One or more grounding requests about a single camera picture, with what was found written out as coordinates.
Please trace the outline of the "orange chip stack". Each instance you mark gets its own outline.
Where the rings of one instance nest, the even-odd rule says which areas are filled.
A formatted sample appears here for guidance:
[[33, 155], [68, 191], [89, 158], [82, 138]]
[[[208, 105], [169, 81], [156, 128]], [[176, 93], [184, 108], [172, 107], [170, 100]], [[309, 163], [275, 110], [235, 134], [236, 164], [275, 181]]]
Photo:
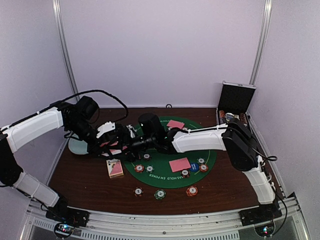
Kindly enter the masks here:
[[186, 195], [188, 197], [194, 197], [198, 194], [198, 188], [196, 186], [189, 186], [186, 191], [185, 191]]

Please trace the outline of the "green chip stack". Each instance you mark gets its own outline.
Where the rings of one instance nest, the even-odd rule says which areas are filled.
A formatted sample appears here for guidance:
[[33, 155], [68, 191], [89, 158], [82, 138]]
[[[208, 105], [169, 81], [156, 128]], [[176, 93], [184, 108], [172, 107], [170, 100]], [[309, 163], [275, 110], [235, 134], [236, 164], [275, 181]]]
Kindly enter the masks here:
[[158, 190], [156, 190], [155, 193], [154, 193], [154, 198], [155, 198], [156, 200], [162, 200], [162, 199], [165, 198], [165, 197], [166, 197], [166, 191], [163, 190], [163, 189], [158, 189]]

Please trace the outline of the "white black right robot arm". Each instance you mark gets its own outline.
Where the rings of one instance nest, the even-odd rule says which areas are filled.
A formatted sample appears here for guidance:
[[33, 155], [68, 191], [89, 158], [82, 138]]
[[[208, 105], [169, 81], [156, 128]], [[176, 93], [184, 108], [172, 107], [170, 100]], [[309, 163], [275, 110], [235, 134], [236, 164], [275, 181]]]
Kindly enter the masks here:
[[162, 189], [192, 186], [213, 167], [216, 152], [225, 151], [256, 193], [258, 219], [266, 221], [279, 211], [274, 184], [265, 169], [268, 158], [258, 152], [257, 141], [239, 120], [200, 129], [141, 122], [138, 128], [121, 127], [116, 145], [115, 157], [130, 173]]

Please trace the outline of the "blue small blind button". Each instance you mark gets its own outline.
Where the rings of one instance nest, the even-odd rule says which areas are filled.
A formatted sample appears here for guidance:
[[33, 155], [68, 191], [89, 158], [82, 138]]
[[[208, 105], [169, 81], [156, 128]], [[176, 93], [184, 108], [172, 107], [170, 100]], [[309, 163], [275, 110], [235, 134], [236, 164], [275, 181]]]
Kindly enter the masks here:
[[189, 170], [191, 172], [197, 172], [199, 170], [199, 164], [196, 162], [191, 163]]

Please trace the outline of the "dealt card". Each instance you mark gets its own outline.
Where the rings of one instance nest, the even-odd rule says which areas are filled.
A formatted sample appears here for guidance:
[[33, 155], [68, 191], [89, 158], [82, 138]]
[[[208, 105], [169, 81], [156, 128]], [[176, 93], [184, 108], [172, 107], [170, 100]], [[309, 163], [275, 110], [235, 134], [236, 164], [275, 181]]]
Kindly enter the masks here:
[[167, 125], [166, 125], [168, 128], [179, 128], [179, 129], [182, 129], [185, 124], [183, 122], [180, 122], [180, 121], [176, 121], [176, 120], [173, 120], [171, 119]]
[[191, 168], [191, 164], [187, 157], [169, 161], [171, 171], [173, 173]]

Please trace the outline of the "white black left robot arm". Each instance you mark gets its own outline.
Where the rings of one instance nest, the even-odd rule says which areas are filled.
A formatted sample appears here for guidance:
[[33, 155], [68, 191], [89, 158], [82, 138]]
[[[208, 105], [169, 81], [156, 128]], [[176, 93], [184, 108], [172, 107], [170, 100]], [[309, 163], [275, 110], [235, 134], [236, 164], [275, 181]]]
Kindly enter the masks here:
[[72, 211], [64, 205], [62, 197], [24, 171], [17, 164], [14, 154], [27, 143], [61, 127], [85, 141], [88, 153], [101, 154], [106, 135], [116, 129], [116, 124], [108, 121], [93, 128], [89, 121], [98, 109], [98, 104], [87, 96], [83, 96], [76, 104], [57, 101], [27, 118], [1, 128], [0, 182], [3, 187], [13, 187], [29, 195], [51, 208], [53, 215], [61, 222], [69, 221]]

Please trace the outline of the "red black chip stack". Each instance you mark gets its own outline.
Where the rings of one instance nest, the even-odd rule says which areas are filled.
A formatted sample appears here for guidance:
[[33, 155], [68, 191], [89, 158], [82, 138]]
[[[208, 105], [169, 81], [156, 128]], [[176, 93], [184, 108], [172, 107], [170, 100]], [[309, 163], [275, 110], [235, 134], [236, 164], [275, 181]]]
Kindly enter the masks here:
[[144, 191], [141, 187], [136, 187], [134, 190], [134, 195], [136, 197], [141, 197], [143, 195]]

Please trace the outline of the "red-backed playing card deck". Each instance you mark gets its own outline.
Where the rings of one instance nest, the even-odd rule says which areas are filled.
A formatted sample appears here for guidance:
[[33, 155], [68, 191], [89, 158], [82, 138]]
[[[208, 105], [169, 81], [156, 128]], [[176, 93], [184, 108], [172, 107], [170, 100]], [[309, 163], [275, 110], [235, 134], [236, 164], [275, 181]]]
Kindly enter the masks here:
[[100, 145], [100, 148], [102, 148], [101, 153], [105, 155], [108, 155], [109, 153], [112, 155], [121, 153], [121, 150], [119, 149], [117, 141], [111, 144], [109, 142], [102, 143]]

